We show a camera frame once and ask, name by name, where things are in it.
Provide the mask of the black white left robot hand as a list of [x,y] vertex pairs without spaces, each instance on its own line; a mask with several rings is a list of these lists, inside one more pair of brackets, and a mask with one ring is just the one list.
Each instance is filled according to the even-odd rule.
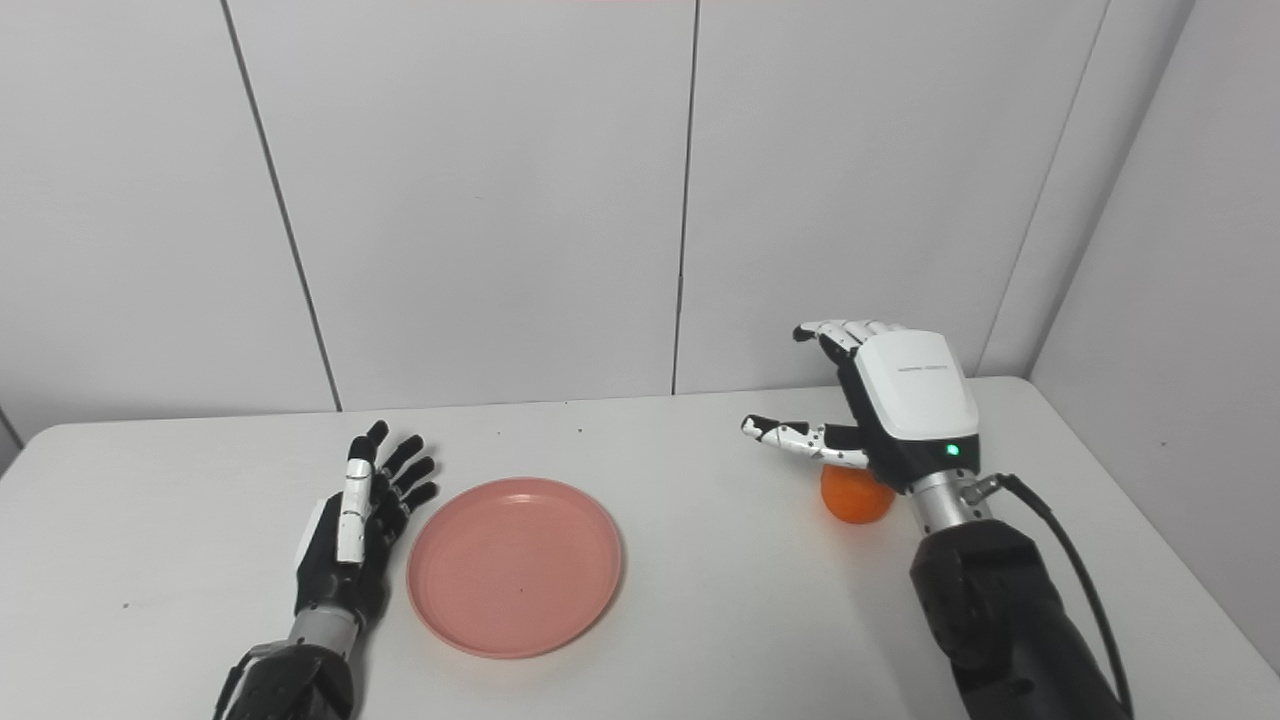
[[413,512],[439,492],[425,439],[410,436],[380,460],[388,434],[389,425],[379,420],[356,436],[342,487],[316,506],[294,573],[296,612],[335,607],[362,629],[384,612],[390,552]]

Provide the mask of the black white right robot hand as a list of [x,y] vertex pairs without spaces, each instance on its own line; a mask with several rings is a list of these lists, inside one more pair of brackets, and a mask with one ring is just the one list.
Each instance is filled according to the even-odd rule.
[[835,364],[851,425],[742,419],[741,432],[837,468],[868,470],[905,495],[937,473],[980,470],[977,401],[947,340],[886,322],[805,322],[797,342],[815,341]]

